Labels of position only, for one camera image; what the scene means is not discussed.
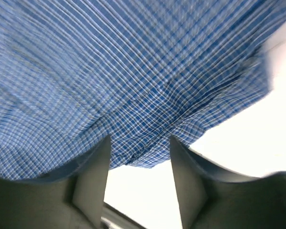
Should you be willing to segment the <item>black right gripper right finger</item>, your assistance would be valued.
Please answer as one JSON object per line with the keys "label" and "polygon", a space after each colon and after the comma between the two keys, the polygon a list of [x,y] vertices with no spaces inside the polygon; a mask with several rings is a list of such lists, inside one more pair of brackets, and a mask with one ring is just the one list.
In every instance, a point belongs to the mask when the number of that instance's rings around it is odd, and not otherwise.
{"label": "black right gripper right finger", "polygon": [[220,167],[170,138],[185,229],[286,229],[286,171],[263,178]]}

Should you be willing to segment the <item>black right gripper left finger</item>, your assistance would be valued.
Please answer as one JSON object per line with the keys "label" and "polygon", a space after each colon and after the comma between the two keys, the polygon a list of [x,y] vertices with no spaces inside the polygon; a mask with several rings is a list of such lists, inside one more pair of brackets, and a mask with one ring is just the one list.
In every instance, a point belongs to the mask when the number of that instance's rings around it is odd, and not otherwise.
{"label": "black right gripper left finger", "polygon": [[105,229],[111,138],[35,179],[0,178],[0,229]]}

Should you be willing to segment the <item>blue checkered long sleeve shirt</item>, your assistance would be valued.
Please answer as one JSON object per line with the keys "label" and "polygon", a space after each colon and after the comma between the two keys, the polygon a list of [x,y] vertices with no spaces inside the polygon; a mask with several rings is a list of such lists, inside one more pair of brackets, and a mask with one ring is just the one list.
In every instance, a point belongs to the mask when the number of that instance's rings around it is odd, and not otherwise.
{"label": "blue checkered long sleeve shirt", "polygon": [[286,0],[0,0],[0,178],[36,178],[111,136],[152,168],[270,90]]}

